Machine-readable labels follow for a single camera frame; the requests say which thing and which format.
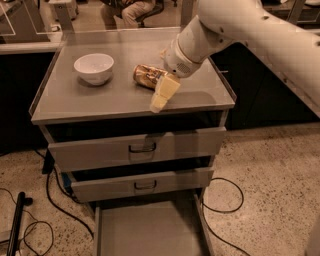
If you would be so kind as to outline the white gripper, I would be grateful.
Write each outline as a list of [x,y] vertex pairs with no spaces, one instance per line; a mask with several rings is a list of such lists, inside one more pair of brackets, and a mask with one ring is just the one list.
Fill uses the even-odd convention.
[[169,46],[160,52],[160,58],[164,61],[164,68],[171,74],[162,74],[157,78],[150,103],[153,113],[159,113],[178,91],[181,86],[179,78],[190,77],[201,67],[184,55],[177,39],[172,40]]

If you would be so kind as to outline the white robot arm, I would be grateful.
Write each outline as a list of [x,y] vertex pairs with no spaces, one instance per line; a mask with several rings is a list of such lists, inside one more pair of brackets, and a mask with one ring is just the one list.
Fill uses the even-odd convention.
[[197,15],[163,51],[164,67],[189,77],[209,55],[234,42],[246,46],[319,112],[319,37],[267,13],[260,0],[199,0]]

